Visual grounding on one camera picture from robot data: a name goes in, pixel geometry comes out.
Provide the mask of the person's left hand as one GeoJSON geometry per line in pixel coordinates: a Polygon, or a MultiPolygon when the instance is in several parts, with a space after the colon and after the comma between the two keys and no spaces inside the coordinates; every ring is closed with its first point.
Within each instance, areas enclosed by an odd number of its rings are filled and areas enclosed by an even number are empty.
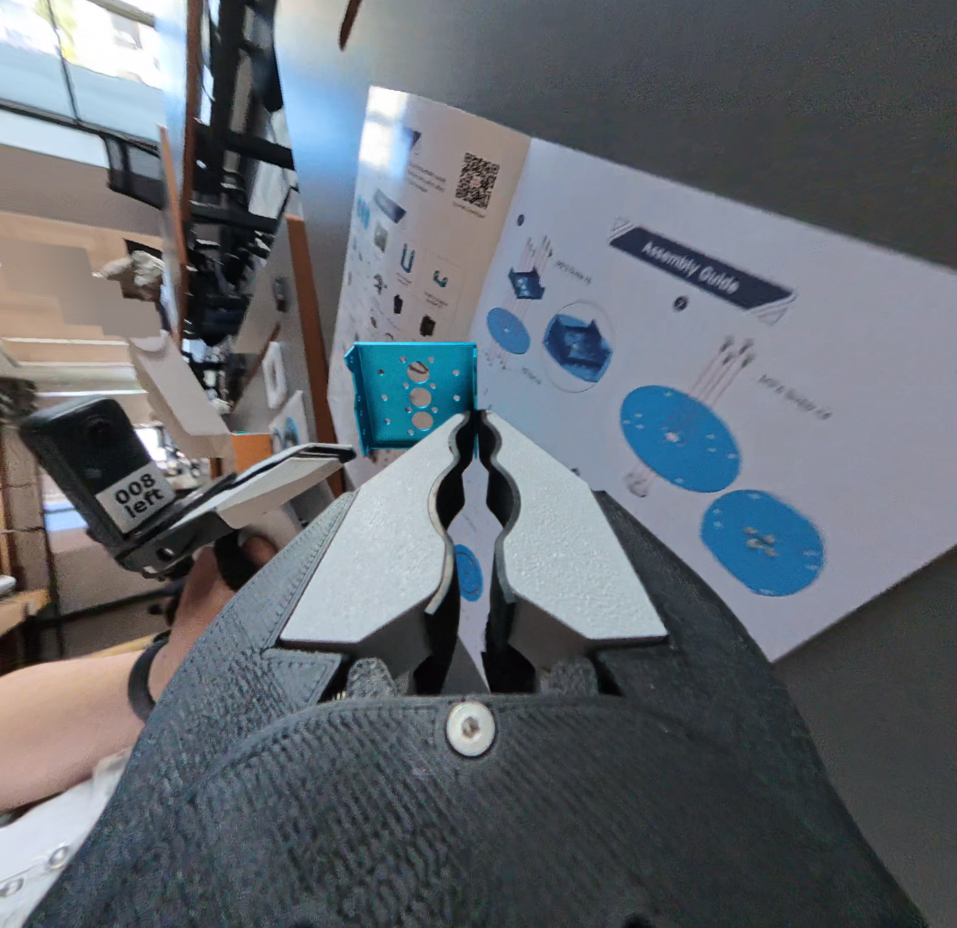
{"type": "Polygon", "coordinates": [[[214,546],[196,553],[193,568],[185,581],[171,628],[165,643],[157,651],[150,667],[149,690],[158,701],[194,643],[215,620],[235,593],[277,554],[273,543],[262,537],[249,537],[239,547],[238,569],[223,577],[214,546]]]}

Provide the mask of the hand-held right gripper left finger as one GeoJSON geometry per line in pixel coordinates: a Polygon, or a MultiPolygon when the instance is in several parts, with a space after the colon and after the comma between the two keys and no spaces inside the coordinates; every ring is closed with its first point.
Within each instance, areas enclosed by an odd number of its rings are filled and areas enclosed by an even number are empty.
{"type": "Polygon", "coordinates": [[[352,495],[279,636],[281,647],[376,658],[437,695],[460,621],[448,529],[461,512],[475,419],[458,413],[352,495]]]}

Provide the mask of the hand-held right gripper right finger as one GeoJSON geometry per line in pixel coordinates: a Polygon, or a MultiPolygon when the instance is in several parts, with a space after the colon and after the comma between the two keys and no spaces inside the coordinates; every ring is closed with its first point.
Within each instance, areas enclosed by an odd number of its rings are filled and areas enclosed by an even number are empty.
{"type": "Polygon", "coordinates": [[[501,416],[478,421],[486,505],[500,524],[483,666],[494,693],[532,693],[556,666],[656,645],[664,621],[589,485],[501,416]]]}

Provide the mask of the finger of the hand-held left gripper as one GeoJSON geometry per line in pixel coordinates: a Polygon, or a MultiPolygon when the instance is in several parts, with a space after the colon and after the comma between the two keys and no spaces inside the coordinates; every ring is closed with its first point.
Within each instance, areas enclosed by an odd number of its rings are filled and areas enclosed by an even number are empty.
{"type": "Polygon", "coordinates": [[[271,467],[259,468],[185,514],[174,523],[172,530],[184,529],[208,515],[217,516],[229,529],[242,529],[328,479],[341,467],[341,461],[280,461],[271,467]]]}
{"type": "Polygon", "coordinates": [[[329,479],[330,474],[338,472],[356,458],[356,450],[348,444],[341,443],[302,443],[293,445],[274,453],[268,458],[257,462],[236,475],[236,485],[249,482],[263,472],[279,467],[289,461],[319,461],[325,469],[320,480],[329,479]]]}

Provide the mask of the blue metal bracket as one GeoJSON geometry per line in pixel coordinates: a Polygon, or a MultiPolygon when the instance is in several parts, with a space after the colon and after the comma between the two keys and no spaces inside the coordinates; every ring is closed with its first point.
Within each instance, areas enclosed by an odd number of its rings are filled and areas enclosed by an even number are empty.
{"type": "Polygon", "coordinates": [[[469,412],[477,391],[472,342],[356,342],[344,355],[364,455],[404,450],[453,416],[469,412]]]}

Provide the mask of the white printed instruction sheet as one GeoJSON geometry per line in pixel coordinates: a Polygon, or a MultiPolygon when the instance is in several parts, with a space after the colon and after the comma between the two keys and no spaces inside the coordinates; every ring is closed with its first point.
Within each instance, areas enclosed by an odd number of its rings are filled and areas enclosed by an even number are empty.
{"type": "Polygon", "coordinates": [[[383,87],[356,343],[473,342],[478,406],[606,491],[773,661],[955,546],[955,272],[383,87]]]}

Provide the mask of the white wedge-shaped panel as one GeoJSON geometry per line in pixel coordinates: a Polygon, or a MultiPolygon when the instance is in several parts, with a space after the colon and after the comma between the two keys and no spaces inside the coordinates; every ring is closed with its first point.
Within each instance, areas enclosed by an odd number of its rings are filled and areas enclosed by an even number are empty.
{"type": "Polygon", "coordinates": [[[233,459],[232,434],[166,331],[129,338],[130,359],[150,405],[175,446],[191,459],[233,459]]]}

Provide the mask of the black wristband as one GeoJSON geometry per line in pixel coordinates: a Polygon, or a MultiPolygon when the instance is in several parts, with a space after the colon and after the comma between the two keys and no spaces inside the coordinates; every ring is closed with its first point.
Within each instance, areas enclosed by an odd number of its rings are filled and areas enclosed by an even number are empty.
{"type": "Polygon", "coordinates": [[[167,652],[172,632],[170,629],[155,636],[137,656],[127,679],[129,707],[141,723],[152,715],[157,698],[171,678],[172,657],[167,652]]]}

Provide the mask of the person's left forearm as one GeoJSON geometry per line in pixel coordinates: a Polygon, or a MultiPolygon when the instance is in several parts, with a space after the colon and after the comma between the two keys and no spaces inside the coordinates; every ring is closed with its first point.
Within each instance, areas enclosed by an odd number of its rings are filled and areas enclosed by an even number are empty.
{"type": "Polygon", "coordinates": [[[144,705],[130,677],[148,650],[39,664],[1,679],[1,810],[41,802],[90,778],[137,742],[144,705]]]}

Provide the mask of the large window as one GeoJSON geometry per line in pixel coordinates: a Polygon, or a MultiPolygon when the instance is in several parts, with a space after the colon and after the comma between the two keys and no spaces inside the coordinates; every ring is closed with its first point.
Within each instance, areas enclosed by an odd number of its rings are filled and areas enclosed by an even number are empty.
{"type": "Polygon", "coordinates": [[[162,207],[184,0],[1,0],[2,145],[107,172],[162,207]]]}

